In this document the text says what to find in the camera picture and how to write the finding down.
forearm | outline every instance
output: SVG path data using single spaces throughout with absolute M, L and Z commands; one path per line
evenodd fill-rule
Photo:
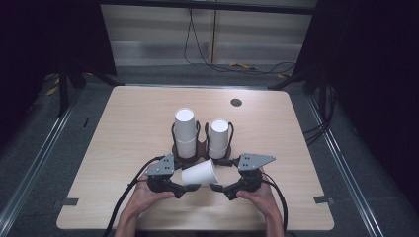
M 265 215 L 266 237 L 284 237 L 283 219 L 279 211 Z
M 120 221 L 118 222 L 116 237 L 134 237 L 136 230 L 136 222 L 138 216 L 127 209 L 121 213 Z

light wood table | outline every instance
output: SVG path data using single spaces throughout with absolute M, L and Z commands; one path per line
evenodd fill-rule
M 242 101 L 240 107 L 230 104 Z M 180 108 L 191 108 L 202 127 L 214 119 L 234 125 L 231 158 L 242 153 L 273 155 L 264 167 L 279 185 L 289 208 L 289 230 L 329 230 L 334 221 L 300 130 L 290 97 L 285 92 L 117 87 L 107 103 L 69 198 L 57 220 L 62 229 L 105 229 L 114 206 L 139 169 L 153 157 L 171 152 L 171 126 Z M 205 140 L 202 129 L 200 141 Z M 237 168 L 216 167 L 219 183 L 239 179 Z M 172 181 L 182 184 L 180 170 Z M 274 191 L 280 210 L 281 202 Z M 130 194 L 120 208 L 114 227 Z M 209 186 L 155 204 L 138 220 L 145 230 L 261 230 L 264 218 L 247 200 L 228 200 Z

horizontal black bar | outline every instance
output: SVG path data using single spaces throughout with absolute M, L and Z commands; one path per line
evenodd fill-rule
M 166 8 L 191 8 L 191 9 L 209 9 L 226 10 L 239 12 L 263 12 L 263 13 L 284 13 L 298 15 L 313 15 L 318 12 L 325 12 L 315 8 L 288 7 L 274 5 L 257 5 L 225 2 L 207 2 L 207 1 L 163 1 L 163 0 L 98 0 L 93 1 L 99 4 L 108 5 L 127 5 L 127 6 L 146 6 L 146 7 L 166 7 Z

paper cup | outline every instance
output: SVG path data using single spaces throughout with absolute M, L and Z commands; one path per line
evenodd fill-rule
M 222 150 L 214 150 L 214 149 L 209 149 L 209 157 L 212 159 L 220 159 L 223 158 L 225 156 L 225 153 L 227 152 L 227 148 L 225 147 Z
M 197 139 L 190 140 L 188 142 L 183 142 L 176 139 L 176 147 L 178 149 L 178 156 L 181 158 L 191 158 L 195 155 L 197 151 Z
M 209 148 L 222 150 L 228 146 L 228 122 L 224 119 L 216 119 L 209 129 Z
M 184 185 L 207 185 L 218 183 L 218 177 L 216 176 L 212 160 L 209 159 L 208 161 L 183 170 L 182 181 L 184 182 Z
M 191 109 L 182 108 L 175 114 L 175 137 L 187 142 L 197 137 L 195 128 L 195 115 Z

gray carpet floor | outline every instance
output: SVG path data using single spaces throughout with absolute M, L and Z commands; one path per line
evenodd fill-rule
M 261 70 L 272 66 L 260 65 Z M 278 71 L 286 69 L 279 66 Z M 247 75 L 217 72 L 205 65 L 119 67 L 116 80 L 129 84 L 184 86 L 267 87 L 281 82 L 276 74 Z M 74 110 L 53 147 L 42 172 L 17 216 L 8 236 L 101 236 L 103 230 L 60 230 L 56 219 L 60 208 L 56 200 L 67 197 L 89 142 L 95 132 L 112 87 L 93 76 L 79 91 Z M 285 91 L 291 96 L 301 126 L 305 131 L 317 126 L 302 82 L 290 84 Z M 1 151 L 0 208 L 3 209 L 24 178 L 43 142 L 57 119 L 59 95 L 46 96 L 45 83 L 33 109 L 20 130 Z M 347 159 L 367 202 L 373 209 L 383 236 L 419 236 L 419 218 L 388 173 L 371 155 L 361 137 L 356 135 L 339 102 L 331 124 L 336 140 Z M 294 231 L 290 236 L 371 236 L 354 205 L 329 147 L 322 137 L 309 146 L 325 194 L 334 199 L 330 209 L 335 227 L 330 231 Z

